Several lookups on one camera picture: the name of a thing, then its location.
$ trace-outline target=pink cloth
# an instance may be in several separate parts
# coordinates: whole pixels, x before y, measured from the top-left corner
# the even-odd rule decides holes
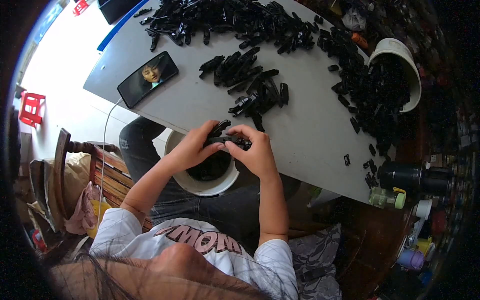
[[[73,216],[65,221],[65,229],[69,233],[83,235],[86,233],[85,229],[95,228],[98,217],[94,213],[90,200],[100,201],[100,189],[92,182],[89,182],[80,194]]]

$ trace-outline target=white cable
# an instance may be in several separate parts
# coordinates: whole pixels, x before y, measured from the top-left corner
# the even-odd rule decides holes
[[[108,119],[110,118],[110,114],[112,113],[113,109],[121,102],[120,100],[115,103],[115,105],[112,107],[110,112],[108,113],[107,116],[107,121],[105,122],[105,129],[103,130],[103,147],[102,147],[102,177],[100,179],[100,201],[98,202],[98,219],[96,221],[96,229],[98,232],[98,227],[100,226],[100,216],[101,216],[101,211],[102,211],[102,200],[103,200],[103,170],[105,169],[105,136],[107,135],[107,124],[108,124]]]

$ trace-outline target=smartphone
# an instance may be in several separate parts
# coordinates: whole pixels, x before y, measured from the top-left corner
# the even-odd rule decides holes
[[[164,51],[138,68],[117,87],[128,108],[133,108],[149,93],[177,75],[179,69]]]

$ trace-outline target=gray cushion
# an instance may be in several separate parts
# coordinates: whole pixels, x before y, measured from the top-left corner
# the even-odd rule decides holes
[[[288,242],[292,250],[300,299],[342,299],[333,265],[339,243],[340,224]]]

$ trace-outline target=purple cup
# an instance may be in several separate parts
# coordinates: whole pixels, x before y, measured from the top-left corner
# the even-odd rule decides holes
[[[420,270],[423,266],[423,253],[421,251],[405,249],[396,262],[405,268]]]

